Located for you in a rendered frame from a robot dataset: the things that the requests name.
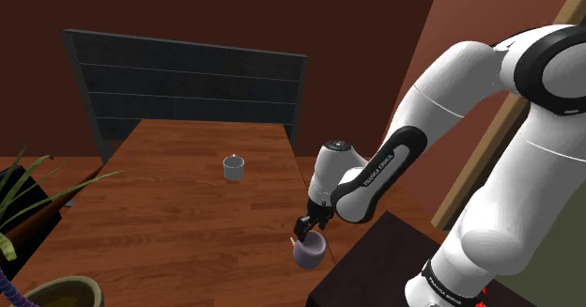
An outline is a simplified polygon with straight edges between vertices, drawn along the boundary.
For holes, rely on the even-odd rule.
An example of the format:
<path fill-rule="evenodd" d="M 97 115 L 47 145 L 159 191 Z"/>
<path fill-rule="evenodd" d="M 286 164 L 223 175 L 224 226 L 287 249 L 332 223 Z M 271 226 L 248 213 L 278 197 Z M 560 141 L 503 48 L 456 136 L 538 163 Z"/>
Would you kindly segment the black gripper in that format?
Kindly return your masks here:
<path fill-rule="evenodd" d="M 316 203 L 312 199 L 307 202 L 307 215 L 300 216 L 294 225 L 293 233 L 299 242 L 304 242 L 307 234 L 313 228 L 313 221 L 318 222 L 320 230 L 324 230 L 329 219 L 333 217 L 333 208 L 331 206 Z"/>

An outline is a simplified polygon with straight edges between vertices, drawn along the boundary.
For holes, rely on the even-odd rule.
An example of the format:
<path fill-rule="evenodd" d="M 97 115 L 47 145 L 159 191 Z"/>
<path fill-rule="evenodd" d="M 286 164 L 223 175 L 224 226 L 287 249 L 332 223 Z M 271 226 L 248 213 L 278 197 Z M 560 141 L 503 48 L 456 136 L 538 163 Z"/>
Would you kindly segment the purple cup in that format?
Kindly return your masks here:
<path fill-rule="evenodd" d="M 307 233 L 304 241 L 296 240 L 293 247 L 295 263 L 302 269 L 316 268 L 327 251 L 326 239 L 317 231 Z"/>

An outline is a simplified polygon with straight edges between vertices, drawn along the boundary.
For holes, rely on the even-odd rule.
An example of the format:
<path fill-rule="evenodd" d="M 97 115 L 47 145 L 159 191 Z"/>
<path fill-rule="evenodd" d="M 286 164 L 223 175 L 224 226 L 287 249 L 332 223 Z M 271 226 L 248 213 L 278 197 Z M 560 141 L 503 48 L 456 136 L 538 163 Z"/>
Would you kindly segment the dark robot stand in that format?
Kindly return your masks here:
<path fill-rule="evenodd" d="M 309 294 L 305 307 L 409 307 L 405 284 L 438 247 L 385 212 Z"/>

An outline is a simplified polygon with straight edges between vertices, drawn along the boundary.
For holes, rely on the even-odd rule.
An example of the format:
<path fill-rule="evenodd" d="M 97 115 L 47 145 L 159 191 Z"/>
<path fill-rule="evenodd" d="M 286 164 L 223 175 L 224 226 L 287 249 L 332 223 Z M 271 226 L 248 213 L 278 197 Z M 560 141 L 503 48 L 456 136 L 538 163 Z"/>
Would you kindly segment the grey mug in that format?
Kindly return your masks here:
<path fill-rule="evenodd" d="M 244 173 L 245 160 L 242 157 L 233 154 L 224 158 L 224 177 L 228 180 L 240 180 Z"/>

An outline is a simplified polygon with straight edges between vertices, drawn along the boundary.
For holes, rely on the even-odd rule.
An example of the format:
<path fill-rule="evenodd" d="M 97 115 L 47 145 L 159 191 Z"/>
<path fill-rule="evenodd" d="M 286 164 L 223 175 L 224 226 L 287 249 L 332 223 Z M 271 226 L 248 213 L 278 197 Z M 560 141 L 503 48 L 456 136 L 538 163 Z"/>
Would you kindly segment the brown wooden table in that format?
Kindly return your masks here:
<path fill-rule="evenodd" d="M 224 158 L 245 160 L 240 180 Z M 277 124 L 144 120 L 14 279 L 94 279 L 105 307 L 305 307 L 332 269 L 293 260 L 307 189 Z"/>

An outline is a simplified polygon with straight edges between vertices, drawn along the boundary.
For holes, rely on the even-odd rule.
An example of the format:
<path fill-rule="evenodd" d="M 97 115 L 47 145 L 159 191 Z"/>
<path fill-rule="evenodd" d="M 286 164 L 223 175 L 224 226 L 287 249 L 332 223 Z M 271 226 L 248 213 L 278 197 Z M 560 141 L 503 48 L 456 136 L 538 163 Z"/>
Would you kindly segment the dark grey panelled cabinet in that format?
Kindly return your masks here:
<path fill-rule="evenodd" d="M 304 54 L 78 29 L 62 39 L 103 161 L 146 119 L 279 124 L 296 142 Z"/>

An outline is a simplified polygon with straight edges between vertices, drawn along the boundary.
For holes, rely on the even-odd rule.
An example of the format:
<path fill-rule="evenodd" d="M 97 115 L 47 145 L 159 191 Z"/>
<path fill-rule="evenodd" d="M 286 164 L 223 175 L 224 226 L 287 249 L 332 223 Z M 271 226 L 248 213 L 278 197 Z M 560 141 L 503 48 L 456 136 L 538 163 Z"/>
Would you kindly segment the olive plant pot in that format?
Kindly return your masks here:
<path fill-rule="evenodd" d="M 24 295 L 38 307 L 104 307 L 99 284 L 85 276 L 68 276 L 42 284 Z"/>

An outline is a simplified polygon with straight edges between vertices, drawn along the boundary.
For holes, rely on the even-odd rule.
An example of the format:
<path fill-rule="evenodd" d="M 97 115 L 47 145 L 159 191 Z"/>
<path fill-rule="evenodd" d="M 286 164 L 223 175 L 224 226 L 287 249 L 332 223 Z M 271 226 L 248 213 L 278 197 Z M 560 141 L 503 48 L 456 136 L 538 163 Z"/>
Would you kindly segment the green leafy plant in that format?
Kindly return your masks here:
<path fill-rule="evenodd" d="M 45 219 L 37 218 L 43 209 L 52 203 L 63 207 L 89 184 L 120 173 L 104 174 L 100 165 L 61 192 L 41 186 L 49 177 L 57 184 L 65 175 L 79 174 L 96 162 L 92 157 L 26 156 L 22 150 L 0 155 L 0 263 L 16 260 L 19 247 L 45 224 Z"/>

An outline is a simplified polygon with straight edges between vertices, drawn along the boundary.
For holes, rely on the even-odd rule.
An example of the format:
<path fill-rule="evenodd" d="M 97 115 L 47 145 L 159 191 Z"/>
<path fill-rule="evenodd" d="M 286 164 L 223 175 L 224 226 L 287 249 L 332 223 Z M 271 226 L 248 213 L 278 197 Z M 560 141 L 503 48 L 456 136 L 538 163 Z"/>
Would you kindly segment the black box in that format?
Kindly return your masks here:
<path fill-rule="evenodd" d="M 20 164 L 18 164 L 15 167 L 12 174 L 9 176 L 7 183 L 0 191 L 0 204 L 5 200 L 6 193 L 16 184 L 16 182 L 24 173 L 25 169 Z M 47 193 L 40 186 L 34 187 L 32 190 L 28 191 L 22 197 L 12 202 L 8 206 L 2 220 L 0 221 L 0 224 L 3 224 L 5 220 L 14 216 L 19 211 L 25 209 L 26 207 L 30 207 L 31 205 L 41 201 L 46 197 Z M 10 230 L 15 228 L 19 224 L 23 223 L 25 220 L 27 220 L 29 217 L 34 215 L 37 211 L 41 210 L 42 208 L 43 205 L 40 205 L 26 211 L 19 217 L 15 218 L 12 222 L 8 223 L 5 227 L 0 229 L 0 232 L 2 232 L 3 234 L 9 232 Z M 14 277 L 19 273 L 19 271 L 23 268 L 23 266 L 26 264 L 29 258 L 36 252 L 38 247 L 42 244 L 42 242 L 55 229 L 55 227 L 61 221 L 61 219 L 61 214 L 57 212 L 53 215 L 53 217 L 50 220 L 48 220 L 44 225 L 42 225 L 40 229 L 32 233 L 31 236 L 28 239 L 26 239 L 16 249 L 17 258 L 14 261 L 8 262 L 5 259 L 0 260 L 0 269 L 3 270 L 3 272 L 10 281 L 13 280 Z"/>

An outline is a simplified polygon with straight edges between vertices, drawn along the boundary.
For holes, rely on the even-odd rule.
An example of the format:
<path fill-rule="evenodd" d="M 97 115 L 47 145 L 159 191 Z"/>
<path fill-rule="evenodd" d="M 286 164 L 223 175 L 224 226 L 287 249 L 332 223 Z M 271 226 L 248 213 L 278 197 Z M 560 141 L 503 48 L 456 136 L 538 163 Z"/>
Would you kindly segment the purple striped stem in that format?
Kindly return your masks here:
<path fill-rule="evenodd" d="M 22 295 L 0 269 L 0 293 L 13 307 L 39 307 L 36 303 Z"/>

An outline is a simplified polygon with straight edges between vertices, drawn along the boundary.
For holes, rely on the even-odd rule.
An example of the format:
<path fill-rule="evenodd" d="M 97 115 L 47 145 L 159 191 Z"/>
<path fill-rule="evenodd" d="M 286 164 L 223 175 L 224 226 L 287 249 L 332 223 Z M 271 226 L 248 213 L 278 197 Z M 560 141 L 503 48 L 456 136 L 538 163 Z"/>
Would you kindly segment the light wooden door frame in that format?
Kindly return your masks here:
<path fill-rule="evenodd" d="M 554 23 L 581 24 L 586 18 L 586 0 L 565 0 Z M 529 103 L 509 94 L 446 194 L 431 223 L 450 230 L 472 194 L 484 184 L 498 156 L 506 148 L 529 112 Z"/>

